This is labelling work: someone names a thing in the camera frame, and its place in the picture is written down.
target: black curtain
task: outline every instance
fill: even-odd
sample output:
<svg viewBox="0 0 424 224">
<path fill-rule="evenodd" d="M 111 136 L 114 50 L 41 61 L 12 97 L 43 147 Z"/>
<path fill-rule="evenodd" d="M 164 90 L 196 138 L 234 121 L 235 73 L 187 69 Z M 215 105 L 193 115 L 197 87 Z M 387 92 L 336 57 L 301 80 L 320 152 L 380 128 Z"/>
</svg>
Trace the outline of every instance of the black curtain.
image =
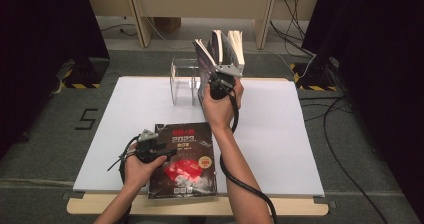
<svg viewBox="0 0 424 224">
<path fill-rule="evenodd" d="M 424 222 L 424 0 L 318 0 L 304 48 L 340 62 L 373 144 Z"/>
<path fill-rule="evenodd" d="M 69 59 L 109 59 L 89 0 L 0 0 L 0 158 L 27 130 Z"/>
</svg>

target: wrist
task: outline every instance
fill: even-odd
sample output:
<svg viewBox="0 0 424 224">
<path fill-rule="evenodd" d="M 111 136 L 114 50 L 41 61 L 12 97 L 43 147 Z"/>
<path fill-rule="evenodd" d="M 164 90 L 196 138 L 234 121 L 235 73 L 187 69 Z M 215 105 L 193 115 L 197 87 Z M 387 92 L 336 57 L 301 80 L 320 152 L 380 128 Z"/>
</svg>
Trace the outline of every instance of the wrist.
<svg viewBox="0 0 424 224">
<path fill-rule="evenodd" d="M 229 126 L 211 126 L 211 130 L 215 136 L 228 135 L 233 133 L 231 127 Z"/>
<path fill-rule="evenodd" d="M 124 183 L 124 186 L 122 187 L 122 192 L 125 192 L 125 193 L 127 193 L 127 194 L 129 194 L 129 195 L 134 195 L 134 196 L 136 196 L 139 192 L 140 192 L 140 190 L 141 190 L 141 188 L 142 188 L 143 186 L 140 186 L 140 185 L 135 185 L 135 184 L 130 184 L 130 183 Z"/>
</svg>

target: clear acrylic box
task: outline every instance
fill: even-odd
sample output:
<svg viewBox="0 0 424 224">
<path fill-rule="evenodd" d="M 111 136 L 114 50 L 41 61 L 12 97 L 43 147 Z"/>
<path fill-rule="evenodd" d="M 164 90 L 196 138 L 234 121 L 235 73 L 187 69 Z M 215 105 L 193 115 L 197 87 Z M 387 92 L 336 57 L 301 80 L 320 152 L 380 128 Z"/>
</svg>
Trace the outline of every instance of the clear acrylic box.
<svg viewBox="0 0 424 224">
<path fill-rule="evenodd" d="M 197 95 L 200 86 L 197 59 L 173 59 L 170 85 L 175 106 L 199 106 Z"/>
</svg>

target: yellow and black tape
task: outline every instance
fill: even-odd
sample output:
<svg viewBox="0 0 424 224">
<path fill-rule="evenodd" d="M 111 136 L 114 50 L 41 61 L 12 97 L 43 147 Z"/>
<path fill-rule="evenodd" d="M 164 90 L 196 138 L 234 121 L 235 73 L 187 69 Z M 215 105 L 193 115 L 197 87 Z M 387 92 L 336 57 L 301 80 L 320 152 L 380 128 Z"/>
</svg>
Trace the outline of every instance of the yellow and black tape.
<svg viewBox="0 0 424 224">
<path fill-rule="evenodd" d="M 87 88 L 99 88 L 100 83 L 98 78 L 83 78 L 78 72 L 73 72 L 72 69 L 66 72 L 63 81 L 62 88 L 76 88 L 76 89 L 87 89 Z"/>
<path fill-rule="evenodd" d="M 305 83 L 303 83 L 302 78 L 299 78 L 299 72 L 296 68 L 296 64 L 291 64 L 290 68 L 293 71 L 294 74 L 294 83 L 296 88 L 301 89 L 301 90 L 310 90 L 310 91 L 336 91 L 336 87 L 334 85 L 332 85 L 330 82 L 323 84 L 317 84 L 317 85 L 311 85 L 311 83 L 308 83 L 305 85 Z"/>
</svg>

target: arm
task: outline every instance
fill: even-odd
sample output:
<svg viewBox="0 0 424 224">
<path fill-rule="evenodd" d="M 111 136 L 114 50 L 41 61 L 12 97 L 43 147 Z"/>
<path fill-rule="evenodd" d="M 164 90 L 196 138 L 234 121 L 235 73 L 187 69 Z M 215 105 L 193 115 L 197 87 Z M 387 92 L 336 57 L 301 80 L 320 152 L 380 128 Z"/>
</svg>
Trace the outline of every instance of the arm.
<svg viewBox="0 0 424 224">
<path fill-rule="evenodd" d="M 166 156 L 161 156 L 149 164 L 144 164 L 135 155 L 129 156 L 125 163 L 124 186 L 94 223 L 117 222 L 131 206 L 140 189 L 149 181 L 153 170 L 165 161 Z"/>
<path fill-rule="evenodd" d="M 205 115 L 218 142 L 225 166 L 234 177 L 260 190 L 259 184 L 231 131 L 230 123 L 234 113 L 230 98 L 227 96 L 221 100 L 214 100 L 210 97 L 209 92 L 210 88 L 208 85 L 205 88 L 203 101 Z M 238 108 L 240 108 L 243 86 L 238 79 L 236 79 L 234 92 L 237 97 Z M 271 223 L 268 206 L 264 200 L 228 179 L 227 190 L 231 209 L 237 223 Z"/>
</svg>

